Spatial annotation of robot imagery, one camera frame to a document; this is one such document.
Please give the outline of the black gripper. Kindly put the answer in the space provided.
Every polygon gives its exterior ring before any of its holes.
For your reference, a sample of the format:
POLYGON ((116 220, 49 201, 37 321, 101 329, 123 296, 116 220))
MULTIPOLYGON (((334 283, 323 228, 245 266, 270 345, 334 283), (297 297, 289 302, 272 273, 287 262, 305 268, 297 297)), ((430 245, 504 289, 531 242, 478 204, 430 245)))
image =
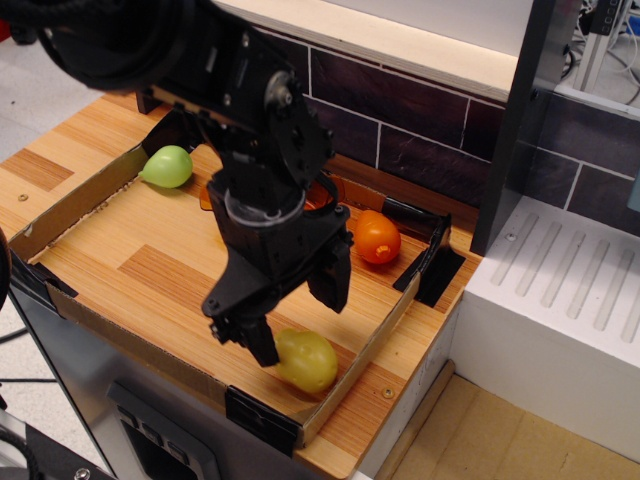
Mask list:
POLYGON ((289 218, 258 220, 236 202, 222 175, 207 185, 228 260, 202 310, 217 340, 241 344, 261 367, 279 362, 266 315, 301 284, 336 313, 347 303, 350 211, 340 202, 305 211, 308 191, 296 196, 289 218))

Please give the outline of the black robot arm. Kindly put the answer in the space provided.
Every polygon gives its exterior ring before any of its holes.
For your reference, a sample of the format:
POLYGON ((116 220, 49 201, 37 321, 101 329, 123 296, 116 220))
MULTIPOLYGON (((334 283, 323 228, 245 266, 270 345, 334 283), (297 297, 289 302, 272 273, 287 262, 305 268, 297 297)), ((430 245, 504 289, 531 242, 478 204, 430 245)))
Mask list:
POLYGON ((307 284, 344 308, 352 237, 323 172, 332 134, 285 55, 251 24, 211 1, 5 1, 1 16, 33 29, 87 87, 171 105, 218 154, 207 191, 228 261, 202 310, 219 341, 272 366, 266 316, 285 296, 307 284))

